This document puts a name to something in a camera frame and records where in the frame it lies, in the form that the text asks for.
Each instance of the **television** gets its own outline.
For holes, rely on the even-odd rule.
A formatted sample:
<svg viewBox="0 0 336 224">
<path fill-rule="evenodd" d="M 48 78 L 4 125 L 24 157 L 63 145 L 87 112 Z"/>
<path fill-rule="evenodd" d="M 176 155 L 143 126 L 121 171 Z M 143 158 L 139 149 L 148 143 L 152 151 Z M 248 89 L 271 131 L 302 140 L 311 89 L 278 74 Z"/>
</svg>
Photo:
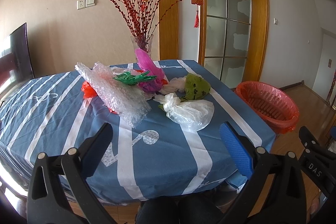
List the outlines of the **television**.
<svg viewBox="0 0 336 224">
<path fill-rule="evenodd" d="M 0 42 L 0 100 L 9 98 L 31 79 L 34 73 L 25 23 Z"/>
</svg>

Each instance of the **person's leg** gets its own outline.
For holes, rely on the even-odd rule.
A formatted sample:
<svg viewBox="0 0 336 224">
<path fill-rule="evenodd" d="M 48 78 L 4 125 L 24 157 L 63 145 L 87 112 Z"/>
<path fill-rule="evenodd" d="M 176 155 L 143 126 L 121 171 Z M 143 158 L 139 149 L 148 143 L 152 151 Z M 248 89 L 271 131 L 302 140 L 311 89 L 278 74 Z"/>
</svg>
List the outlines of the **person's leg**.
<svg viewBox="0 0 336 224">
<path fill-rule="evenodd" d="M 199 194 L 180 200 L 178 212 L 181 224 L 216 224 L 224 216 L 209 199 Z"/>
<path fill-rule="evenodd" d="M 145 201 L 135 224 L 179 224 L 177 206 L 172 198 L 161 196 Z"/>
</svg>

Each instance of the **red tassel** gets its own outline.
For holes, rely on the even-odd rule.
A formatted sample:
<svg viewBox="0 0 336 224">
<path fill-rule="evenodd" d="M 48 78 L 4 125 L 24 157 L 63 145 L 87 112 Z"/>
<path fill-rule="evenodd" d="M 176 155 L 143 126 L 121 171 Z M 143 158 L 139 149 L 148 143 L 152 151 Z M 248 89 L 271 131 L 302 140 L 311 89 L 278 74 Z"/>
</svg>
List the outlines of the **red tassel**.
<svg viewBox="0 0 336 224">
<path fill-rule="evenodd" d="M 200 25 L 200 19 L 198 18 L 198 6 L 197 6 L 197 10 L 196 10 L 196 19 L 195 19 L 195 25 L 194 28 L 198 28 Z"/>
</svg>

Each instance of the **table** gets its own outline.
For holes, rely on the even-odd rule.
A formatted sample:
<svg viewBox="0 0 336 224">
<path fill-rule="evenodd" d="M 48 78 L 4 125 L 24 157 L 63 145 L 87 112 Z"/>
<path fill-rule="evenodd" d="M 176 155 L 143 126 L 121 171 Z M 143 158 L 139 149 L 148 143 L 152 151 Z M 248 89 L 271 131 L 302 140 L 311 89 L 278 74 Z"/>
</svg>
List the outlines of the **table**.
<svg viewBox="0 0 336 224">
<path fill-rule="evenodd" d="M 268 151 L 275 139 L 274 132 L 195 61 L 162 60 L 155 64 L 163 68 L 167 80 L 191 72 L 211 84 L 205 100 L 213 102 L 215 112 L 206 128 L 198 132 L 182 130 L 154 100 L 148 101 L 152 110 L 147 117 L 131 128 L 110 113 L 99 97 L 84 100 L 84 80 L 72 71 L 30 81 L 13 98 L 13 102 L 19 100 L 13 108 L 4 106 L 3 113 L 8 114 L 2 127 L 10 123 L 17 109 L 18 112 L 1 139 L 0 154 L 22 177 L 29 179 L 38 153 L 60 155 L 70 147 L 79 147 L 108 122 L 113 128 L 112 142 L 94 175 L 87 179 L 102 202 L 123 204 L 195 193 L 212 189 L 224 180 L 236 187 L 242 185 L 245 177 L 236 171 L 220 139 L 220 125 L 229 122 L 240 135 L 248 136 L 255 146 L 262 145 Z M 117 66 L 139 69 L 136 63 Z M 63 177 L 61 181 L 68 188 Z"/>
<path fill-rule="evenodd" d="M 274 132 L 234 92 L 205 68 L 191 60 L 163 60 L 161 66 L 168 80 L 197 73 L 211 84 L 206 100 L 215 106 L 210 124 L 198 131 L 183 131 L 166 117 L 157 102 L 148 101 L 152 110 L 139 126 L 131 129 L 117 115 L 112 119 L 114 138 L 100 165 L 88 183 L 104 201 L 128 203 L 162 195 L 181 195 L 212 189 L 227 180 L 234 186 L 245 177 L 236 166 L 219 136 L 219 126 L 230 122 L 255 146 L 268 151 Z M 138 65 L 118 65 L 139 69 Z"/>
</svg>

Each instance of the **wall switch plate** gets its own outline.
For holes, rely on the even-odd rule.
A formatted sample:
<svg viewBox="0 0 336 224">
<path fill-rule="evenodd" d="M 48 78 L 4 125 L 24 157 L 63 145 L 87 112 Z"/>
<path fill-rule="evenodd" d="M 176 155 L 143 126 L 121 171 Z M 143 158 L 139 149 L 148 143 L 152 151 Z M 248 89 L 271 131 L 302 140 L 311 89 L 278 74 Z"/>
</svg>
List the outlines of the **wall switch plate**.
<svg viewBox="0 0 336 224">
<path fill-rule="evenodd" d="M 77 1 L 77 10 L 85 8 L 85 0 Z"/>
<path fill-rule="evenodd" d="M 85 7 L 95 6 L 96 0 L 86 0 L 85 1 Z"/>
</svg>

